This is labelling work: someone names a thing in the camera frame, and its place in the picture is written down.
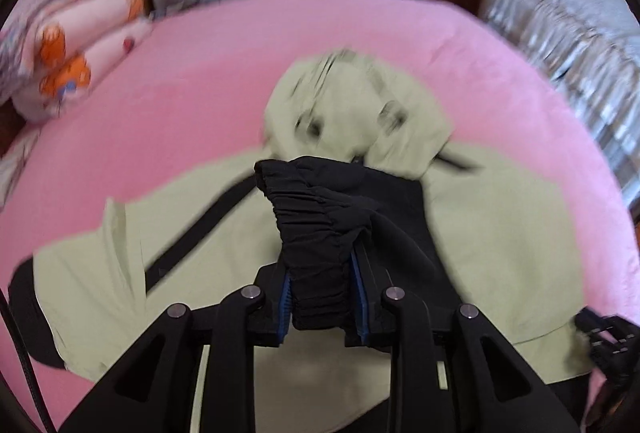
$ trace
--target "orange bear print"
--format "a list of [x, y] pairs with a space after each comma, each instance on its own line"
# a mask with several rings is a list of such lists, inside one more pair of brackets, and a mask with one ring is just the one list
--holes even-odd
[[66, 92], [86, 88], [91, 82], [91, 69], [83, 55], [71, 58], [40, 83], [40, 92], [49, 98], [61, 98]]
[[145, 6], [142, 0], [127, 0], [129, 3], [129, 18], [128, 20], [135, 20], [140, 14], [142, 14]]
[[48, 68], [55, 68], [65, 60], [65, 31], [57, 23], [44, 28], [38, 54], [42, 63]]

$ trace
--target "silver bolt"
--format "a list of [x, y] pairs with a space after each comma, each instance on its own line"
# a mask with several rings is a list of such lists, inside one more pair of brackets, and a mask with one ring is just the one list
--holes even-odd
[[240, 291], [240, 294], [242, 294], [242, 297], [244, 298], [255, 299], [260, 296], [260, 292], [260, 287], [256, 285], [247, 285]]
[[166, 310], [170, 318], [181, 318], [185, 312], [187, 312], [187, 307], [182, 303], [174, 303]]
[[473, 319], [478, 317], [480, 311], [475, 305], [465, 304], [460, 307], [460, 314], [462, 314], [467, 319]]
[[404, 289], [400, 287], [389, 287], [385, 290], [386, 297], [398, 301], [404, 298]]

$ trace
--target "pink bedsheet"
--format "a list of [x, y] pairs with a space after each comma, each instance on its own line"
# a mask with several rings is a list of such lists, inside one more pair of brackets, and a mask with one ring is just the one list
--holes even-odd
[[[139, 197], [259, 144], [262, 111], [291, 62], [340, 46], [423, 80], [455, 122], [455, 139], [493, 146], [558, 182], [575, 219], [587, 302], [640, 321], [632, 223], [586, 130], [478, 20], [423, 0], [235, 0], [159, 22], [86, 103], [44, 128], [0, 215], [0, 287], [35, 248], [98, 226], [108, 196]], [[0, 370], [35, 417], [2, 327]], [[36, 373], [56, 425], [91, 388], [37, 363]]]

